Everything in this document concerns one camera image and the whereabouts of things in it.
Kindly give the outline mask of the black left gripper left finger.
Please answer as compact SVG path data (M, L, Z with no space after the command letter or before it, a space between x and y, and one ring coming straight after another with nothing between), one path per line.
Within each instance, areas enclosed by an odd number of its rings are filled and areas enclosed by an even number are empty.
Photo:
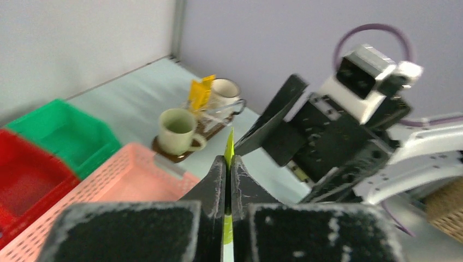
M178 201L78 203L55 220L38 261L222 261L227 164Z

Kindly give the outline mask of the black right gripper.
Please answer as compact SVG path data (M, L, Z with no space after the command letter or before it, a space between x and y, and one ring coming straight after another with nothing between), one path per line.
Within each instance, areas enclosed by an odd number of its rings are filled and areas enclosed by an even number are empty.
M298 74L290 75L234 153L244 156L264 143L278 165L295 163L313 182L305 203L358 202L354 187L383 169L399 148L387 130L411 107L401 98L387 99L362 125L327 96L312 95L291 121L283 121L307 86Z

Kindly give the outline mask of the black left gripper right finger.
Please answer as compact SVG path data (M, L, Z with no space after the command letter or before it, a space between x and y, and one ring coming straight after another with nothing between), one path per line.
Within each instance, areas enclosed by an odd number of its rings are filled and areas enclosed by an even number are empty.
M377 206L285 205L230 164L235 261L404 261L394 224Z

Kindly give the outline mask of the white mug dark rim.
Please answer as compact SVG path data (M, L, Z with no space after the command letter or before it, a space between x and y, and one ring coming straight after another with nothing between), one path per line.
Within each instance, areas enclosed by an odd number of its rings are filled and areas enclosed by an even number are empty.
M207 110L217 118L239 115L246 107L246 100L242 99L240 95L241 88L235 82L224 78L214 79Z

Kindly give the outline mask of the clear textured toothbrush holder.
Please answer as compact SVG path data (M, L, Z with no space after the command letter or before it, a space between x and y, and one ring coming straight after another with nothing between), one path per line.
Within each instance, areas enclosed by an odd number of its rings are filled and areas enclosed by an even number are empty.
M231 125L231 120L228 117L222 117L221 114L232 107L232 105L226 105L215 109L209 109L207 106L203 106L199 109L193 109L192 103L188 100L181 105L182 108L192 112L198 122L204 126L204 131L208 132L213 127L226 127Z

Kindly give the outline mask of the light green mug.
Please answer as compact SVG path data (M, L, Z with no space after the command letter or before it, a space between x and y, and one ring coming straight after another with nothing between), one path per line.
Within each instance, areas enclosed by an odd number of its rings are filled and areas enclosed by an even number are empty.
M204 149L207 140L197 133L197 126L196 117L187 109L165 110L158 118L159 147L173 156Z

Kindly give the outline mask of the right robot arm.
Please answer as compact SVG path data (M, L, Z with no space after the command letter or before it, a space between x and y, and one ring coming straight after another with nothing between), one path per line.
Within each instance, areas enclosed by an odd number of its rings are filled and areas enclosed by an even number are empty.
M306 86L293 74L235 153L262 148L277 165L292 167L311 187L305 203L379 204L461 176L462 119L403 121L410 108L394 95L404 83L402 76L386 78L367 105L332 76L286 121Z

